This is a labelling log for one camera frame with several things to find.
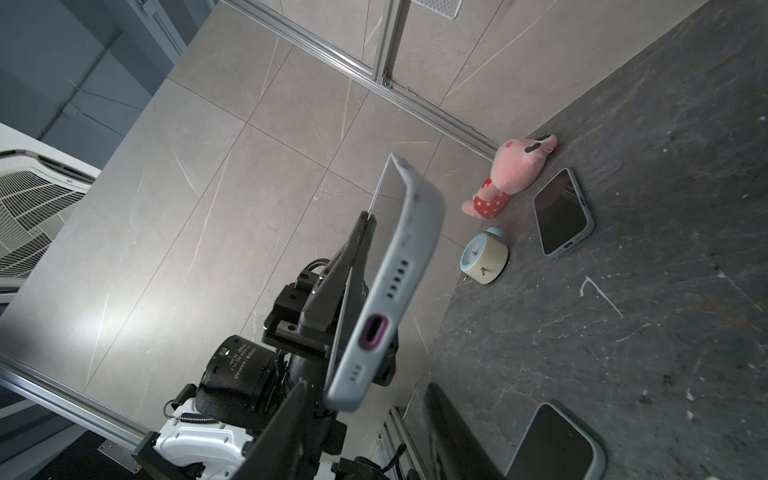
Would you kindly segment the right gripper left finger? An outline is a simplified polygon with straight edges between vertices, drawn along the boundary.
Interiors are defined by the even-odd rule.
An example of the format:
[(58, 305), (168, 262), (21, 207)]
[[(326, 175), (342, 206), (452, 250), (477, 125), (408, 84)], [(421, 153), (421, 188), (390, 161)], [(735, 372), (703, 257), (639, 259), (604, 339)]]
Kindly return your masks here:
[(296, 384), (249, 450), (233, 476), (235, 480), (312, 478), (307, 463), (310, 392), (305, 380)]

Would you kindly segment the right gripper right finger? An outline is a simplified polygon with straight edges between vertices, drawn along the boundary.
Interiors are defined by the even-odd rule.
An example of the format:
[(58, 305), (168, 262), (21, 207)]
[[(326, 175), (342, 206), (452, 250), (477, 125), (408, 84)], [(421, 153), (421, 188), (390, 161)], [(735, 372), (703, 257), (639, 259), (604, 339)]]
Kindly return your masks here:
[(424, 409), (435, 479), (504, 478), (437, 383), (427, 386)]

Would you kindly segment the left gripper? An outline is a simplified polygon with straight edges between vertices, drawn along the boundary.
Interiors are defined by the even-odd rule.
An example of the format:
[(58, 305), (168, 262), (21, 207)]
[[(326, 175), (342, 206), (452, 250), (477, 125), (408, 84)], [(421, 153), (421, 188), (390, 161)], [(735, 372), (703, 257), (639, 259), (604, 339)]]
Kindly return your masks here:
[[(347, 242), (330, 261), (315, 259), (283, 287), (264, 320), (262, 341), (277, 350), (323, 362), (334, 337), (345, 348), (365, 304), (365, 269), (376, 219), (362, 211)], [(322, 267), (322, 274), (314, 270)]]

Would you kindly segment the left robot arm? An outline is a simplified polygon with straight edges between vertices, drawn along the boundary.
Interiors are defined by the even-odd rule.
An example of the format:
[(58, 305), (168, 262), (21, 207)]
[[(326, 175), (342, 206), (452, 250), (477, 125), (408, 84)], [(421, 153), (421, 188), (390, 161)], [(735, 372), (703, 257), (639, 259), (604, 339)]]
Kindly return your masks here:
[(332, 258), (286, 285), (260, 343), (228, 337), (198, 384), (164, 406), (165, 424), (133, 459), (154, 479), (311, 479), (339, 456), (347, 427), (324, 398), (369, 290), (375, 217), (362, 212)]

